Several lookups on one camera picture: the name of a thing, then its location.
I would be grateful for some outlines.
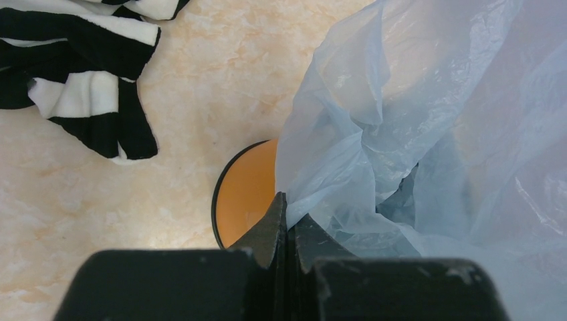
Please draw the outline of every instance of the black plastic object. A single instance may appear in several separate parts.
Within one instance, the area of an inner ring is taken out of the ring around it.
[[[309,215],[286,230],[278,193],[226,250],[97,253],[55,320],[507,320],[470,261],[360,259]]]

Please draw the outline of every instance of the countertop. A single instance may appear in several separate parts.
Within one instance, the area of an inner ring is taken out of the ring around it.
[[[0,318],[49,320],[102,249],[215,248],[211,194],[230,158],[278,136],[313,50],[371,0],[192,0],[139,91],[158,156],[115,165],[37,108],[0,110]]]

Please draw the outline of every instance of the black and white striped fabric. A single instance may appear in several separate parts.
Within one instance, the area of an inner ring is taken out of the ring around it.
[[[36,105],[88,148],[117,163],[157,143],[136,80],[189,0],[0,0],[0,109]]]

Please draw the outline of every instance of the round orange container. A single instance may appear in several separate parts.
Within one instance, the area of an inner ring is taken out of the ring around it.
[[[211,218],[221,248],[233,245],[265,215],[275,195],[276,150],[276,139],[251,145],[219,177]]]

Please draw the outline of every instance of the white plastic bag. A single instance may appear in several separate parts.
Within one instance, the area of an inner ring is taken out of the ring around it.
[[[309,213],[357,255],[472,259],[514,320],[563,320],[565,17],[563,0],[399,0],[336,24],[280,136],[288,227]]]

